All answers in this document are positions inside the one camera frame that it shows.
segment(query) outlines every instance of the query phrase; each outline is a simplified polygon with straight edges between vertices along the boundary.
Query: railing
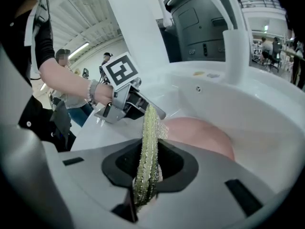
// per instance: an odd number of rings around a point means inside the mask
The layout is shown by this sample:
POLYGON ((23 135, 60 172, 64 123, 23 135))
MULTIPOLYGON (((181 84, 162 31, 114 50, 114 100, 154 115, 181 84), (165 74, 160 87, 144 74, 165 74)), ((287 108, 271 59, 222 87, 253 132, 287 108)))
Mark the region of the railing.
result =
POLYGON ((255 7, 265 7, 285 10, 282 8, 279 0, 241 0, 240 1, 242 9, 244 8, 255 8, 255 7))

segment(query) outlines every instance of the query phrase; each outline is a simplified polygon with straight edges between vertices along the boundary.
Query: person's arm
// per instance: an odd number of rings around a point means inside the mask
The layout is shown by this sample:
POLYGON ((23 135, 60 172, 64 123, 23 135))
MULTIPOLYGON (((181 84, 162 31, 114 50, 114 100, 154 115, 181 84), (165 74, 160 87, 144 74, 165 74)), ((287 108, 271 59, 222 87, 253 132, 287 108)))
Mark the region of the person's arm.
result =
MULTIPOLYGON (((42 25, 35 41, 37 66, 46 85, 63 94, 72 94, 87 99, 90 81, 61 67, 55 60, 50 23, 46 22, 42 25)), ((94 97, 95 101, 106 105, 111 101, 112 87, 99 84, 94 97)))
MULTIPOLYGON (((58 65, 54 58, 46 60, 39 68, 41 79, 54 90, 87 99, 90 80, 82 78, 58 65)), ((95 100, 106 105, 112 98, 112 87, 99 84, 95 91, 95 100)))

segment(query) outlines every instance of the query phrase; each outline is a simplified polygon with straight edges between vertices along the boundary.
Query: ceiling light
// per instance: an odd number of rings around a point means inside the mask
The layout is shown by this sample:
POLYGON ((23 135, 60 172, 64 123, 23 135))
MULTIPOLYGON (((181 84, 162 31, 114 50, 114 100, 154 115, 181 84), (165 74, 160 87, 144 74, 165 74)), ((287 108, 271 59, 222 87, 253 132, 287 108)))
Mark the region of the ceiling light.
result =
POLYGON ((81 46, 80 48, 76 49, 73 53, 71 53, 69 55, 69 59, 72 58, 75 54, 77 54, 80 50, 84 49, 85 47, 87 47, 89 45, 89 43, 85 43, 83 46, 81 46))
POLYGON ((44 83, 40 90, 42 91, 46 86, 47 86, 46 83, 44 83))

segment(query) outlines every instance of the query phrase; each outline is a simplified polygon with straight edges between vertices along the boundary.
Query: bracelet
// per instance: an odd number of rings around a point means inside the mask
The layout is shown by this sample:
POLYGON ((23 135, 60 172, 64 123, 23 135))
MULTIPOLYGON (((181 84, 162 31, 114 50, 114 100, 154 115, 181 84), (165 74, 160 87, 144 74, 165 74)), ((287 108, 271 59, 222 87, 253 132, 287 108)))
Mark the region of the bracelet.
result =
POLYGON ((95 90, 96 90, 98 84, 99 84, 99 82, 96 81, 96 80, 91 80, 90 81, 89 86, 88 86, 88 100, 89 100, 89 102, 94 100, 94 93, 95 93, 95 90))

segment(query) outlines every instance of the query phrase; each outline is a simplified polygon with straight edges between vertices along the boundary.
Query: black rubber pad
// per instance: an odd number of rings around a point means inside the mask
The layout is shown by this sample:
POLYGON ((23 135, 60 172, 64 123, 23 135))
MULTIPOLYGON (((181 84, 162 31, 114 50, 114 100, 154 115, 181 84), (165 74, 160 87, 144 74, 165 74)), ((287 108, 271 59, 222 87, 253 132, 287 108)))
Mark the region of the black rubber pad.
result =
POLYGON ((263 207, 262 203, 242 184, 240 180, 228 180, 225 184, 246 216, 254 214, 263 207))
POLYGON ((71 158, 71 159, 67 159, 67 160, 64 160, 63 161, 63 164, 65 166, 70 166, 70 165, 74 165, 74 164, 77 164, 81 161, 84 161, 83 158, 81 157, 77 157, 77 158, 71 158))

